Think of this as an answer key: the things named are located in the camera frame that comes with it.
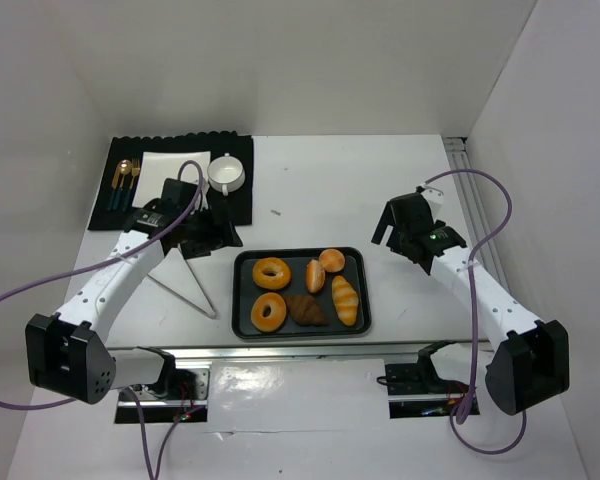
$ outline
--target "white cup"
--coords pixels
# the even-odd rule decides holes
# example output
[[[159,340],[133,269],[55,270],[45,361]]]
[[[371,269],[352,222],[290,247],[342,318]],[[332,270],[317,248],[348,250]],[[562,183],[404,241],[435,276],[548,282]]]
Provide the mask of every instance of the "white cup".
[[[226,197],[244,184],[244,167],[235,157],[216,158],[207,167],[207,178],[209,185]]]

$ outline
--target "bread roll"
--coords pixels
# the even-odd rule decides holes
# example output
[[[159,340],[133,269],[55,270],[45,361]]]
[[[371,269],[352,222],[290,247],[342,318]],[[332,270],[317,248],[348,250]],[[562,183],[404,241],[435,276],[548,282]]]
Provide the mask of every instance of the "bread roll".
[[[324,286],[324,268],[317,260],[311,260],[307,265],[307,289],[311,293],[317,293]]]
[[[328,248],[320,254],[320,264],[329,273],[339,272],[344,268],[344,255],[340,250]]]

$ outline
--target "fork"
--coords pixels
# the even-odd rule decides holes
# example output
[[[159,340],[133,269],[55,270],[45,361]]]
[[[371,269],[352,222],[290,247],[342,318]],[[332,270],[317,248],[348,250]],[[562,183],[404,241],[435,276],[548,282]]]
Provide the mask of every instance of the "fork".
[[[131,200],[133,184],[136,180],[136,177],[138,175],[140,175],[140,170],[141,170],[140,159],[139,158],[131,159],[131,185],[129,186],[129,190],[127,190],[127,195],[124,199],[124,208],[122,209],[123,212],[126,212],[129,209],[129,201]]]

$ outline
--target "white napkin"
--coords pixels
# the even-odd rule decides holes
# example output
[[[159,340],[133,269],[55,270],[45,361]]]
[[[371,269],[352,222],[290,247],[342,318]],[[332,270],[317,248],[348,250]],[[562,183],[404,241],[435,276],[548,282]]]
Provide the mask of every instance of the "white napkin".
[[[211,161],[210,152],[195,153],[155,153],[144,152],[142,170],[138,177],[138,188],[133,197],[133,207],[143,207],[154,198],[159,198],[165,178],[178,178],[178,170],[187,160],[195,160],[207,178],[207,167]],[[182,174],[185,182],[198,183],[198,170],[187,166]]]

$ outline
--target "bagel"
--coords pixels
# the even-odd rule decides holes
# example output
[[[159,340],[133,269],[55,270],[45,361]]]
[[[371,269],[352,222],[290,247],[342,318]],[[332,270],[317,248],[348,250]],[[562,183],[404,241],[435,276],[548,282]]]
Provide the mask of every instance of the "bagel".
[[[289,285],[291,269],[279,258],[262,258],[253,266],[253,281],[267,290],[280,290]]]
[[[264,333],[274,332],[287,318],[287,305],[277,293],[260,295],[251,308],[251,323]]]

